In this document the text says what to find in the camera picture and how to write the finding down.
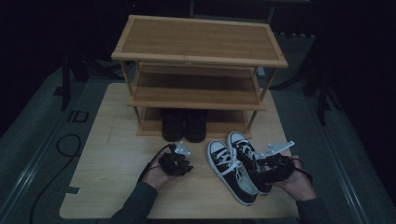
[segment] black sneaker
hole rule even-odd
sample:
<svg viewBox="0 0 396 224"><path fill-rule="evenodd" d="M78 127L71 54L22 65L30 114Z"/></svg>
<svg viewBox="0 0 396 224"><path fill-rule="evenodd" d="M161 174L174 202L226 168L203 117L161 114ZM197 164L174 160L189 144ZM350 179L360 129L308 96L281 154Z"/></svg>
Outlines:
<svg viewBox="0 0 396 224"><path fill-rule="evenodd" d="M243 205L252 205L258 191L251 182L241 161L220 141L207 147L207 159L216 175L227 185L235 199Z"/></svg>
<svg viewBox="0 0 396 224"><path fill-rule="evenodd" d="M186 113L185 137L192 143L199 143L206 138L206 111L203 109L188 109Z"/></svg>
<svg viewBox="0 0 396 224"><path fill-rule="evenodd" d="M183 110L177 108L162 108L163 138L168 142L176 142L183 138Z"/></svg>
<svg viewBox="0 0 396 224"><path fill-rule="evenodd" d="M253 176L251 171L262 172L264 167L261 167L255 160L253 153L256 151L248 139L238 132L232 132L227 138L228 148L236 150L237 159L241 161L249 172L251 181L259 190L259 194L268 194L271 191L272 185L270 183L263 183L256 176Z"/></svg>

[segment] person's right hand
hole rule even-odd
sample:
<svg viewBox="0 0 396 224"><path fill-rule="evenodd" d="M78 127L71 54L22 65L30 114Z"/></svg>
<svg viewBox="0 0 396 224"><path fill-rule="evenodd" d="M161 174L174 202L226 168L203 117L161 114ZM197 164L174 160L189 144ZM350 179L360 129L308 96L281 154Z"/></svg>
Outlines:
<svg viewBox="0 0 396 224"><path fill-rule="evenodd" d="M299 159L299 157L295 155L290 156L290 158L292 159L294 166L301 169L301 163L298 160L294 160ZM285 190L290 195L290 197L296 201L303 202L318 197L318 195L315 193L314 187L311 185L306 175L296 170L293 171L288 179L281 182L276 182L274 183L274 186Z"/></svg>
<svg viewBox="0 0 396 224"><path fill-rule="evenodd" d="M142 181L150 184L156 190L160 190L167 182L174 180L177 176L168 175L166 172L163 171L160 165L160 155L152 162L150 168L145 176L143 176Z"/></svg>

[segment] gray sleeve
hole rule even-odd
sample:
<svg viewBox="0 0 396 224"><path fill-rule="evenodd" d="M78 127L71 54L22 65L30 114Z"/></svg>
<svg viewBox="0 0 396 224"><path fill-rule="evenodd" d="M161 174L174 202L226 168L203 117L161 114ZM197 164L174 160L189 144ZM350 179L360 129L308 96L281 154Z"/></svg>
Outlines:
<svg viewBox="0 0 396 224"><path fill-rule="evenodd" d="M145 182L138 182L123 207L110 219L110 223L146 223L157 196L158 192L154 187Z"/></svg>
<svg viewBox="0 0 396 224"><path fill-rule="evenodd" d="M305 202L296 202L300 223L302 224L330 224L332 218L327 211L322 198L316 198Z"/></svg>

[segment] shoelace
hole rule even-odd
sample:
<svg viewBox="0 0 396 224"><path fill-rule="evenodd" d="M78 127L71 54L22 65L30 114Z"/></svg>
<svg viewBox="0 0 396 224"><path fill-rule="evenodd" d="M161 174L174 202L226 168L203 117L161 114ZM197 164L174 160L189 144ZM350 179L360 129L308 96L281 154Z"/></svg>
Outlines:
<svg viewBox="0 0 396 224"><path fill-rule="evenodd" d="M236 146L238 147L238 149L242 150L242 153L244 153L245 155L247 154L247 156L254 161L254 152L253 150L251 150L248 140L239 140L236 142Z"/></svg>
<svg viewBox="0 0 396 224"><path fill-rule="evenodd" d="M219 161L218 164L216 164L216 166L218 165L222 165L222 164L226 164L228 166L228 169L218 173L218 176L221 175L227 175L228 173L230 173L233 169L235 168L239 168L241 167L243 164L241 161L238 161L236 159L236 151L233 148L232 152L230 153L229 150L225 147L217 156L216 159ZM241 175L239 174L239 172L237 172L238 169L236 169L236 177L238 179L241 178Z"/></svg>

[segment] wooden shoe rack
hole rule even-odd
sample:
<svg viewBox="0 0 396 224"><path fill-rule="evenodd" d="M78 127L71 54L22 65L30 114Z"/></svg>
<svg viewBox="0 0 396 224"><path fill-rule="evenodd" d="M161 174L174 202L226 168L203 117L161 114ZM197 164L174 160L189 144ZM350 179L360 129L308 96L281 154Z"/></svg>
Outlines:
<svg viewBox="0 0 396 224"><path fill-rule="evenodd" d="M129 17L112 59L120 60L137 134L152 136L162 135L167 107L207 109L207 137L251 137L277 69L288 66L268 24L147 16ZM262 89L259 66L274 68Z"/></svg>

